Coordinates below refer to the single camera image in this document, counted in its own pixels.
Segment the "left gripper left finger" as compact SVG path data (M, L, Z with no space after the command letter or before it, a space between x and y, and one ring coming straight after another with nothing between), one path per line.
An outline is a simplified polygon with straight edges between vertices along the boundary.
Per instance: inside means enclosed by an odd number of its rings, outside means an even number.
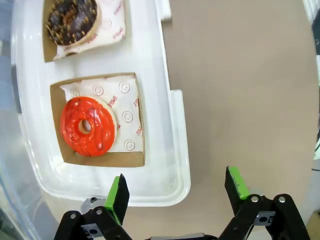
M106 198L91 197L84 201L81 212L64 213L55 240L130 240L123 229L130 193L125 176L113 180Z

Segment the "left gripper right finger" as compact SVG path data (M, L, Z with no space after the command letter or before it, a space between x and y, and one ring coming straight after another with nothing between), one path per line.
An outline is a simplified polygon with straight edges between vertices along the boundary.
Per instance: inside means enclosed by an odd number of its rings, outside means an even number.
M307 228L293 198L281 193L273 199L250 193L239 170L228 166L224 187L234 217L219 240L246 240L253 228L265 227L272 240L309 240Z

